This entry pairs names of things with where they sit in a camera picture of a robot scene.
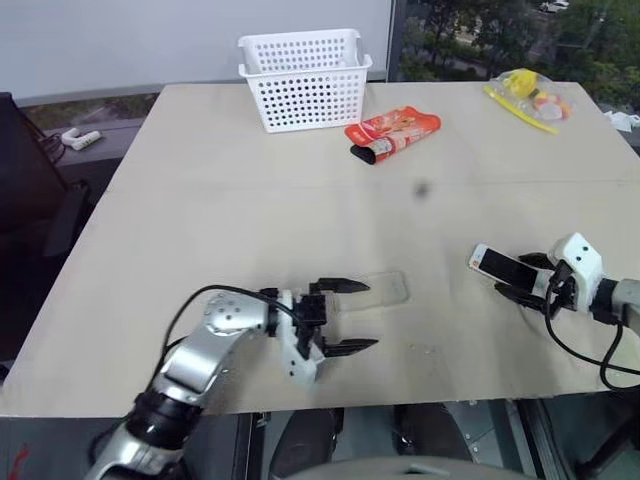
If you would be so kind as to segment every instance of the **black cable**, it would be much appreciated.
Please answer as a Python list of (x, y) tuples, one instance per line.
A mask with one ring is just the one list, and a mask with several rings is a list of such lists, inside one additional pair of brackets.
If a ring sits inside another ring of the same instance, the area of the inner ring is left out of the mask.
[(604, 354), (604, 358), (602, 359), (602, 364), (600, 365), (600, 381), (604, 383), (604, 385), (614, 392), (633, 392), (640, 389), (640, 384), (632, 385), (629, 387), (616, 387), (607, 379), (607, 369), (611, 368), (611, 358), (613, 354), (618, 349), (618, 345), (620, 345), (620, 340), (622, 340), (622, 334), (624, 333), (624, 329), (621, 324), (616, 325), (616, 336), (613, 338), (613, 342), (611, 342), (611, 346), (607, 350), (607, 353)]
[(174, 340), (173, 342), (171, 342), (169, 345), (167, 345), (167, 348), (164, 349), (164, 354), (165, 356), (167, 355), (167, 353), (169, 353), (171, 351), (171, 349), (175, 346), (177, 346), (180, 342), (182, 342), (182, 340), (184, 340), (185, 337), (180, 337), (178, 340)]
[(62, 143), (62, 139), (59, 133), (54, 133), (48, 137), (38, 139), (40, 145), (49, 156), (51, 163), (54, 165), (60, 161), (64, 156), (64, 152), (67, 151), (67, 147)]
[[(620, 344), (620, 339), (617, 338), (618, 337), (618, 333), (620, 334), (620, 338), (622, 338), (622, 325), (618, 325), (618, 332), (616, 332), (616, 338), (614, 338), (613, 342), (611, 343), (611, 346), (609, 347), (609, 350), (607, 351), (607, 353), (605, 354), (604, 358), (602, 361), (600, 360), (595, 360), (591, 357), (587, 357), (586, 355), (582, 355), (581, 353), (576, 352), (575, 350), (573, 350), (571, 347), (569, 347), (567, 344), (565, 344), (562, 340), (560, 340), (560, 338), (558, 338), (558, 336), (556, 335), (556, 333), (553, 331), (553, 326), (551, 325), (551, 295), (553, 294), (553, 290), (556, 287), (556, 285), (554, 283), (552, 283), (551, 281), (549, 282), (549, 286), (547, 287), (547, 293), (545, 295), (545, 301), (544, 301), (544, 324), (547, 327), (547, 332), (549, 333), (549, 336), (551, 337), (551, 339), (557, 343), (564, 351), (566, 351), (567, 353), (569, 353), (570, 355), (584, 361), (587, 363), (590, 363), (592, 365), (596, 365), (598, 367), (600, 367), (601, 369), (601, 376), (600, 378), (602, 379), (602, 369), (604, 368), (604, 373), (605, 373), (605, 377), (606, 377), (606, 370), (607, 369), (611, 369), (611, 370), (617, 370), (619, 372), (624, 372), (624, 373), (630, 373), (632, 375), (640, 375), (640, 370), (636, 370), (634, 368), (627, 368), (627, 367), (621, 367), (619, 365), (613, 365), (611, 363), (609, 363), (609, 361), (611, 360), (611, 357), (613, 356), (616, 348), (618, 348), (618, 345)], [(613, 385), (611, 385), (608, 381), (605, 383), (605, 381), (603, 381), (602, 383), (605, 384), (605, 386), (607, 386), (608, 388), (611, 388), (614, 391), (620, 391), (618, 390), (618, 388), (614, 387)], [(633, 390), (637, 387), (623, 387), (623, 388), (629, 388), (630, 390)]]

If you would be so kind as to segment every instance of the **smartphone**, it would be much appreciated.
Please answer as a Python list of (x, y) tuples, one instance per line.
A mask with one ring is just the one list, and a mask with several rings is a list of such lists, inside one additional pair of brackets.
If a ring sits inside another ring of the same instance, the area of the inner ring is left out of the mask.
[(483, 243), (476, 245), (473, 250), (469, 268), (528, 293), (533, 293), (536, 287), (543, 287), (544, 280), (548, 277), (546, 273), (496, 252)]

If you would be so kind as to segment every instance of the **black chair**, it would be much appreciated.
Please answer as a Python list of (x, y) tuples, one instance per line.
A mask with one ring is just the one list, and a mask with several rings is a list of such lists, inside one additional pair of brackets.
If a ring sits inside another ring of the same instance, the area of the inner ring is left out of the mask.
[(17, 356), (91, 213), (88, 185), (65, 183), (43, 139), (0, 93), (1, 362)]

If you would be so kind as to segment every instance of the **window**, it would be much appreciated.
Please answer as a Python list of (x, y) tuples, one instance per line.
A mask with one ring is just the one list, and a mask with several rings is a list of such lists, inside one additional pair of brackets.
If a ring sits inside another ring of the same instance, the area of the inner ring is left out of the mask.
[(640, 110), (640, 2), (398, 0), (397, 81), (486, 80), (527, 67)]
[(96, 98), (24, 107), (22, 111), (42, 130), (95, 124), (112, 120), (144, 118), (157, 93)]

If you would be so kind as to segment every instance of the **plastic bag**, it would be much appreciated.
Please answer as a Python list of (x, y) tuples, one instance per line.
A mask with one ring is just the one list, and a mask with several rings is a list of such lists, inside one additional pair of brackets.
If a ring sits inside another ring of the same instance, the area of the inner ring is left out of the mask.
[(349, 125), (344, 133), (355, 143), (351, 153), (373, 165), (435, 132), (440, 126), (437, 115), (403, 107)]
[(571, 116), (574, 104), (564, 89), (547, 77), (526, 68), (501, 73), (484, 91), (525, 122), (550, 133)]

